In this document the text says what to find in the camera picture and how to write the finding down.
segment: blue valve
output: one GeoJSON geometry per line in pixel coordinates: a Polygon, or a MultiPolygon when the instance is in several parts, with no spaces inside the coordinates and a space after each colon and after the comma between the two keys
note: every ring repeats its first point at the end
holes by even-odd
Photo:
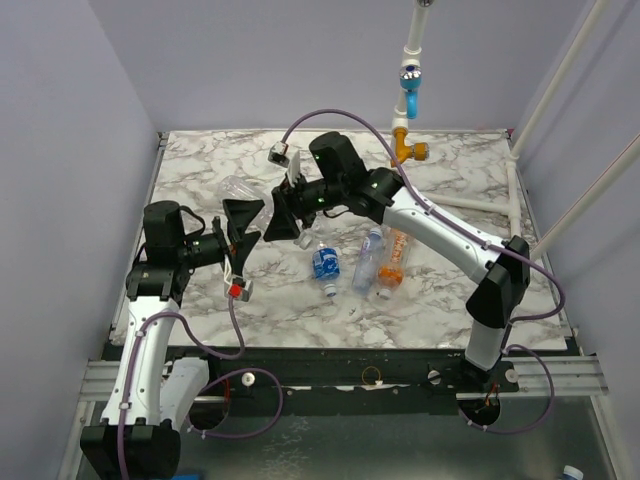
{"type": "Polygon", "coordinates": [[[422,83],[422,70],[416,65],[407,65],[400,69],[400,86],[407,99],[407,118],[418,116],[418,87],[422,83]]]}

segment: yellow valve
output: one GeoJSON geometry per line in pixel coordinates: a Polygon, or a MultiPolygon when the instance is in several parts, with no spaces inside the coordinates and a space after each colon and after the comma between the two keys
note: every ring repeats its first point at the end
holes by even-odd
{"type": "MultiPolygon", "coordinates": [[[[426,160],[429,156],[429,146],[424,143],[416,143],[413,147],[405,145],[404,141],[407,138],[406,128],[398,127],[393,131],[393,136],[396,138],[396,156],[400,163],[404,163],[408,158],[415,160],[426,160]]],[[[391,161],[391,167],[395,167],[393,160],[391,161]]]]}

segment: white bottle cap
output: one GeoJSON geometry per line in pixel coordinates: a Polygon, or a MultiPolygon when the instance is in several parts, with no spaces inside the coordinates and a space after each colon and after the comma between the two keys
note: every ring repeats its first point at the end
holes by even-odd
{"type": "Polygon", "coordinates": [[[296,238],[293,243],[298,245],[301,249],[306,250],[313,241],[313,235],[308,232],[300,232],[300,236],[296,238]]]}
{"type": "Polygon", "coordinates": [[[378,292],[378,296],[383,300],[389,300],[391,298],[391,290],[388,288],[383,288],[378,292]]]}
{"type": "Polygon", "coordinates": [[[335,297],[338,290],[336,290],[336,286],[333,283],[327,283],[324,286],[324,293],[327,297],[335,297]]]}
{"type": "Polygon", "coordinates": [[[584,478],[584,473],[571,465],[565,465],[564,472],[562,473],[564,475],[569,475],[571,478],[575,478],[576,480],[582,480],[584,478]]]}

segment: gray wall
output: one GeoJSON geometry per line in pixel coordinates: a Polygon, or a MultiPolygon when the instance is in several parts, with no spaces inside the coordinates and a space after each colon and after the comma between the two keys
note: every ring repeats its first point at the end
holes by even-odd
{"type": "MultiPolygon", "coordinates": [[[[390,126],[412,0],[90,3],[159,130],[286,127],[336,106],[390,126]]],[[[416,126],[514,127],[587,4],[437,1],[416,126]]]]}
{"type": "MultiPolygon", "coordinates": [[[[546,231],[640,131],[640,3],[612,0],[522,158],[546,231]]],[[[596,351],[640,472],[640,162],[550,251],[569,320],[596,351]]]]}
{"type": "Polygon", "coordinates": [[[157,135],[86,0],[0,15],[0,477],[55,478],[157,135]]]}

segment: marble table top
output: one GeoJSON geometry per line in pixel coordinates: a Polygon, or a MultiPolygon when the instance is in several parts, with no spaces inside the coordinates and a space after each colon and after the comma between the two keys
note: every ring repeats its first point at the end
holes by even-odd
{"type": "MultiPolygon", "coordinates": [[[[267,161],[269,148],[282,131],[200,131],[171,134],[158,175],[153,201],[175,200],[190,206],[209,223],[222,208],[217,186],[227,175],[237,175],[270,191],[283,178],[284,170],[267,161]]],[[[306,150],[323,131],[296,132],[290,143],[301,147],[302,171],[307,179],[320,176],[306,150]]],[[[368,168],[388,166],[377,140],[368,132],[345,132],[368,168]]],[[[406,162],[412,183],[424,194],[437,192],[506,203],[508,143],[503,133],[411,133],[412,142],[429,143],[430,158],[406,162]]],[[[509,237],[508,219],[499,214],[444,207],[468,223],[487,232],[509,237]]],[[[528,213],[524,213],[523,235],[536,239],[528,213]]],[[[193,227],[185,219],[187,228],[193,227]]],[[[387,302],[375,293],[362,299],[351,293],[355,263],[364,236],[373,223],[346,214],[321,228],[327,243],[339,253],[342,275],[338,295],[323,295],[312,279],[313,248],[301,250],[293,242],[265,243],[250,255],[246,276],[254,280],[254,293],[247,304],[237,302],[237,317],[248,346],[262,347],[382,347],[464,348],[472,319],[465,302],[475,284],[448,260],[416,242],[409,258],[407,276],[387,302]]],[[[554,302],[547,282],[535,272],[517,313],[537,313],[554,302]]],[[[126,332],[126,301],[115,330],[114,343],[122,343],[126,332]]],[[[220,268],[195,272],[185,292],[182,313],[198,338],[216,346],[237,345],[227,300],[223,297],[220,268]]],[[[511,341],[531,348],[565,349],[566,325],[557,317],[518,324],[511,341]]],[[[176,323],[171,345],[189,345],[176,323]]]]}

